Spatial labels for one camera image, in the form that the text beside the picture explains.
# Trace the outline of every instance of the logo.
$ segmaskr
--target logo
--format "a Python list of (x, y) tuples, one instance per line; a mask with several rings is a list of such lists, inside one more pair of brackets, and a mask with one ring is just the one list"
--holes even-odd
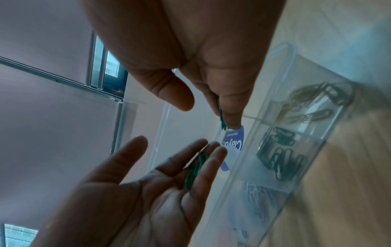
[[(228, 148), (242, 150), (244, 144), (244, 126), (239, 130), (229, 130), (225, 133), (222, 145)], [(225, 161), (221, 164), (220, 169), (224, 172), (229, 171)]]

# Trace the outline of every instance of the transparent organizer box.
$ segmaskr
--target transparent organizer box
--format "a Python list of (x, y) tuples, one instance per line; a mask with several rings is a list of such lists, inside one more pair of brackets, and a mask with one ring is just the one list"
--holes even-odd
[(258, 114), (244, 111), (254, 124), (221, 194), (210, 195), (218, 199), (198, 246), (258, 247), (354, 96), (352, 82), (291, 44), (268, 53), (257, 81), (267, 80)]

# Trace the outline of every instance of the hand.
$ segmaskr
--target hand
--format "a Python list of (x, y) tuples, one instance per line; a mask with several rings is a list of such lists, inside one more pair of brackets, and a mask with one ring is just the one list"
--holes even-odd
[(79, 0), (92, 28), (124, 68), (181, 110), (202, 91), (215, 114), (240, 129), (243, 109), (285, 0)]
[(209, 159), (186, 191), (184, 167), (207, 144), (198, 140), (139, 181), (120, 184), (148, 146), (145, 137), (133, 139), (87, 176), (31, 247), (187, 246), (227, 154), (210, 143), (204, 150)]

